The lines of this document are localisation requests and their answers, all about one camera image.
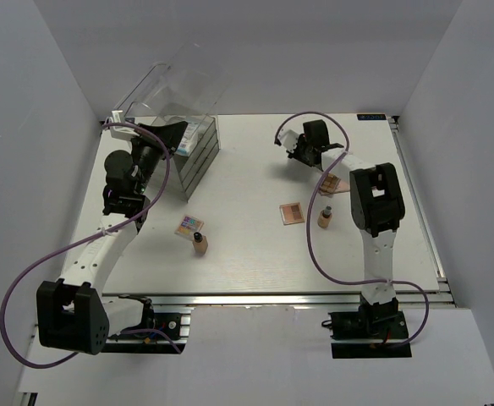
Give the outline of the round-cap foundation bottle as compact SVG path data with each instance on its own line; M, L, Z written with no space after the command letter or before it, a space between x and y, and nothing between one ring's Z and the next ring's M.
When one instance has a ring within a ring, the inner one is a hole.
M320 228L328 228L332 220L332 208L330 206L324 207L318 217L317 224Z

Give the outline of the colourful glitter eyeshadow palette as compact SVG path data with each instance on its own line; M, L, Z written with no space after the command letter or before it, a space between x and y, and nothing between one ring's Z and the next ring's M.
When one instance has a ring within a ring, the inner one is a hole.
M192 240L195 233L199 233L204 226L204 222L196 217L184 215L174 233L179 237Z

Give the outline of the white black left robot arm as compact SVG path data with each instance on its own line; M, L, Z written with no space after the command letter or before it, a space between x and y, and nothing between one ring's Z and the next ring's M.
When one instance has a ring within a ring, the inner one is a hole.
M115 150L104 161L103 209L96 238L55 282L36 292L40 344L75 353L99 354L109 338L162 336L148 298L106 299L103 288L128 245L138 236L151 202L146 187L159 161L168 161L188 128L186 121L150 126L126 123L130 151Z

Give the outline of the four-pan brown eyeshadow palette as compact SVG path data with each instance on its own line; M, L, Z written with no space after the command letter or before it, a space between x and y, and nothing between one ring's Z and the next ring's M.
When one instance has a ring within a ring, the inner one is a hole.
M283 225L293 225L305 221L304 214L299 202L288 203L279 206Z

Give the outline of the white cotton pad pack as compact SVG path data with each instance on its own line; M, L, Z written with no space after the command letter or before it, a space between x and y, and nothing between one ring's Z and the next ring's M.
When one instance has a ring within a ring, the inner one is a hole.
M188 123L176 154L180 156L190 156L193 150L196 148L198 140L199 125L197 123Z

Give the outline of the clear acrylic drawer organizer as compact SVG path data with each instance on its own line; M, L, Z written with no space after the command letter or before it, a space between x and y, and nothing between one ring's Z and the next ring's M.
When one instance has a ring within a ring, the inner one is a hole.
M153 64L112 110L111 122L145 128L167 145L170 195L189 200L220 151L215 108L228 83L209 53L188 43Z

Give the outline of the square black-cap foundation bottle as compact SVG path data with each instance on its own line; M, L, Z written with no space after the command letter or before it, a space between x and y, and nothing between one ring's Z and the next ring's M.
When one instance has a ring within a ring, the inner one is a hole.
M192 241L195 253L197 255L204 255L208 249L208 241L205 235L200 232L193 233Z

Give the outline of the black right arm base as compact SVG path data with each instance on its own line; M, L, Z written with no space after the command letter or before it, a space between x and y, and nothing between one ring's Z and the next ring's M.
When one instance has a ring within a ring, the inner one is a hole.
M407 359L409 331L398 300L369 304L360 300L355 311L336 311L321 323L331 333L334 359Z

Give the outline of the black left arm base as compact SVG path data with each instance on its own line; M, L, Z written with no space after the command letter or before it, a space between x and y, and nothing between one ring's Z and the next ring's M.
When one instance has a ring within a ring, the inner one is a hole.
M124 295L103 302L109 321L102 351L110 354L181 354L190 313L154 305L150 298Z

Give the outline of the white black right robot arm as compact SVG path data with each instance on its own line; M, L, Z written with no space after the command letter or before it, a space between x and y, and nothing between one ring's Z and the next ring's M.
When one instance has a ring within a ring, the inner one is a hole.
M303 124L303 132L283 131L277 143L288 157L331 174L349 186L350 210L364 252L360 297L368 305L386 305L395 297L392 285L393 245L404 218L403 194L395 166L370 163L331 143L322 120Z

